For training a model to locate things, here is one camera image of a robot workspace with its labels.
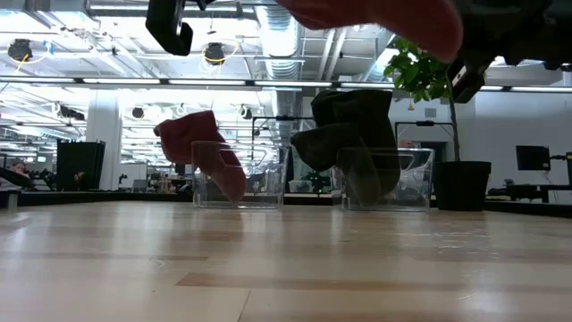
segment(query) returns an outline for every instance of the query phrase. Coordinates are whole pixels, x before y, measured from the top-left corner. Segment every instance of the red cloth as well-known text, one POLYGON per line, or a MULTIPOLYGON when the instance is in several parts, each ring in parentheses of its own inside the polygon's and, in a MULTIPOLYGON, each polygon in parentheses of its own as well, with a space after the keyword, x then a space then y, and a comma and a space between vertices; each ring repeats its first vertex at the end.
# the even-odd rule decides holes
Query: red cloth
POLYGON ((377 23, 443 61, 457 55, 461 19, 450 0, 278 0, 312 30, 377 23))
POLYGON ((192 143, 212 141, 224 143, 223 136, 216 128, 212 111, 189 114, 178 120, 167 120, 154 129, 161 137, 161 146, 167 160, 180 165, 196 165, 202 172, 212 177, 226 197, 237 202, 242 199, 247 187, 247 179, 240 161, 229 150, 221 150, 224 145, 201 146, 194 154, 192 143))

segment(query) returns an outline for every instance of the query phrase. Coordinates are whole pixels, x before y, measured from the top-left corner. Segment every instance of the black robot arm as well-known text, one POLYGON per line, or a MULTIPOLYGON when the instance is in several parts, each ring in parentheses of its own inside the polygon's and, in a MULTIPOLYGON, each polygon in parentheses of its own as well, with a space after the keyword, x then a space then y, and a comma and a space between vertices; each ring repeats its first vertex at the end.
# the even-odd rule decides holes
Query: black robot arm
MULTIPOLYGON (((214 0, 194 0, 202 11, 214 0)), ((182 22, 186 0, 149 0, 145 26, 168 53, 189 55, 193 29, 182 22)))

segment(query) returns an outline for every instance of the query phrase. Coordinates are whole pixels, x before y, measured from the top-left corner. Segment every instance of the white pillar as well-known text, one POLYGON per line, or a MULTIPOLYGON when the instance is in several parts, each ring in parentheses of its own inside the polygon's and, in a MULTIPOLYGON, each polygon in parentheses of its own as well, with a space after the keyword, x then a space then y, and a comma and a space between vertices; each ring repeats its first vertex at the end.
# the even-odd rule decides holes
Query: white pillar
POLYGON ((485 142, 479 133, 476 113, 477 95, 466 104, 455 105, 461 161, 485 161, 482 160, 485 142))
POLYGON ((122 109, 117 90, 92 89, 88 110, 86 141, 105 142, 99 189, 117 190, 122 147, 122 109))

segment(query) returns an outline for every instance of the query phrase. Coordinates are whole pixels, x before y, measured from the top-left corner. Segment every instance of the desk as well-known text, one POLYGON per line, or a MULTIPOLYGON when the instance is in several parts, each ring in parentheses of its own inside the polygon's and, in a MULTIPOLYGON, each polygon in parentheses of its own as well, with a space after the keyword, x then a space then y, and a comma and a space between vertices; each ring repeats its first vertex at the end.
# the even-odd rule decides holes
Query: desk
POLYGON ((572 191, 572 185, 568 184, 515 184, 507 187, 510 200, 517 199, 541 199, 543 203, 549 203, 550 191, 572 191))
POLYGON ((192 179, 183 179, 183 178, 167 178, 167 179, 163 179, 158 181, 157 183, 159 183, 159 192, 160 193, 176 193, 176 189, 173 190, 171 189, 173 186, 173 188, 180 188, 181 186, 185 185, 185 184, 192 184, 193 180, 192 179))
POLYGON ((432 211, 0 211, 3 321, 572 321, 572 220, 432 211))

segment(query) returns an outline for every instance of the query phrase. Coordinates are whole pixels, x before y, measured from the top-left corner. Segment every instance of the plant stem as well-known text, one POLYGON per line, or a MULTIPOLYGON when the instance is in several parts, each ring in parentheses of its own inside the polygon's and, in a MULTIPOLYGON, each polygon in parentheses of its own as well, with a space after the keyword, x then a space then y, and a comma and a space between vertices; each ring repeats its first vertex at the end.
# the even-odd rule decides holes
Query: plant stem
POLYGON ((445 78, 447 79, 447 91, 449 92, 450 121, 453 124, 453 150, 455 152, 455 161, 458 162, 461 160, 461 147, 458 144, 457 111, 455 110, 455 101, 453 100, 453 85, 449 77, 445 78))

